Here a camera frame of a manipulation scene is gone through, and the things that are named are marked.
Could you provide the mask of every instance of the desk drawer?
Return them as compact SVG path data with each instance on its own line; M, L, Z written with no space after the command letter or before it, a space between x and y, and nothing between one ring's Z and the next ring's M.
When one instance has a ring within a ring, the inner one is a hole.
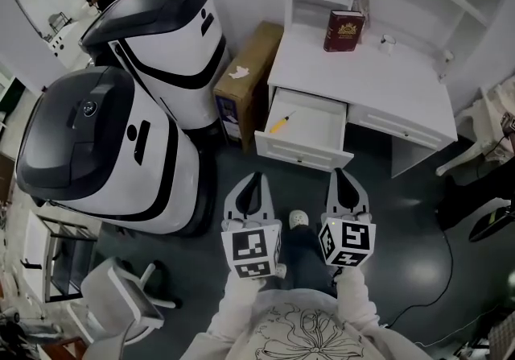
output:
M282 118L290 120L274 134ZM354 154L343 151L347 105L305 93L278 89L264 132L256 131L259 155L330 172Z
M400 118L363 106L350 106L348 110L348 121L386 134L391 134L395 137L407 139L412 143L417 143L433 150L438 150L446 145L436 134L419 130L415 128L413 124L404 122Z

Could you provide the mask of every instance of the cable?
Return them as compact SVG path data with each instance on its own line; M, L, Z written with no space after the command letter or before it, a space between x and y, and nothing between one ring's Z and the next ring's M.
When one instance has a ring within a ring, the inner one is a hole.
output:
M433 341L431 344L428 344L428 345L425 345L424 343L421 343L420 341L416 341L415 344L419 344L421 345L422 347L431 347L433 345L435 345L436 343L440 343L441 341L444 341L446 338L452 336L453 334L456 334L458 333L459 331L463 330L463 329L466 329L469 325L471 325L472 323L475 323L476 321L478 321L482 316L485 316L489 313L491 313L493 310L495 310L497 307L499 306L499 304L496 304L496 306L494 308L492 308L491 310L488 310L487 312L483 312L481 313L478 317L476 317L474 320L472 320L470 323L467 323L466 325L464 325L461 329L457 329L455 331L453 331L452 333L449 333L447 336L443 337L443 338L440 338L439 340L437 341Z
M415 308L415 307L430 307L431 305L433 304L436 304L441 298L442 296L445 294L445 292L447 291L447 289L449 288L449 284L451 284L451 280L452 280L452 272L454 271L454 255L452 255L452 249L451 249L451 244L449 243L449 239L447 238L447 234L445 233L444 230L442 230L442 234L443 234L443 238L445 238L445 243L447 244L447 247L449 249L449 255L451 256L451 272L449 274L449 280L447 281L447 284L445 286L445 288L443 289L443 291L440 293L440 295L438 297L436 297L436 300L434 301L431 301L430 303L428 304L412 304L411 306L409 307L406 307L404 310L402 310L396 317L395 317L395 320L392 321L391 324L388 324L388 328L391 329L395 323L397 323L397 320L399 318L401 318L401 316L406 313L408 310L411 310L412 308Z
M502 137L499 141L497 141L496 146L495 146L494 148L492 148L489 152L487 152L487 153L484 155L484 157L486 158L487 156L489 156L490 154L492 154L492 153L496 150L496 148L497 148L497 147L499 147L499 144L500 144L500 143L502 143L502 140L503 140L503 139L505 139L505 138L506 138L506 135L503 135L503 137ZM479 179L479 178L480 178L480 166L481 166L482 164L483 164L483 163L478 163L478 164L477 164L477 166L476 166L476 177L477 177L477 179Z

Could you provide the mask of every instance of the sneaker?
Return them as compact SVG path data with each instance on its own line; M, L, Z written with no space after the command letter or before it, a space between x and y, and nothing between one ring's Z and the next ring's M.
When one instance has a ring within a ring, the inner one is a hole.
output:
M309 217L301 209L294 209L290 213L290 230L294 229L296 226L308 226L308 225L309 225Z

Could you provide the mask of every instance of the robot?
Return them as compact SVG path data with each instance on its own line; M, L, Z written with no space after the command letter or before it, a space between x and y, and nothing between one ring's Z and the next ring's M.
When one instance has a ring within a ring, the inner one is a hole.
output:
M376 226L371 223L369 196L340 168L331 174L321 220L319 240L327 265L358 267L372 255ZM225 198L221 225L228 265L240 278L284 278L286 266L278 263L282 223L274 216L266 176L255 172L233 188Z

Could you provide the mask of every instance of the cup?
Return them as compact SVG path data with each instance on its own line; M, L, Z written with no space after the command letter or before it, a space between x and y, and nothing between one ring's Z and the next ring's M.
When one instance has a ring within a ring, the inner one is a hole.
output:
M381 43L379 44L379 51L386 55L392 55L393 47L397 41L391 35L384 34L381 37Z

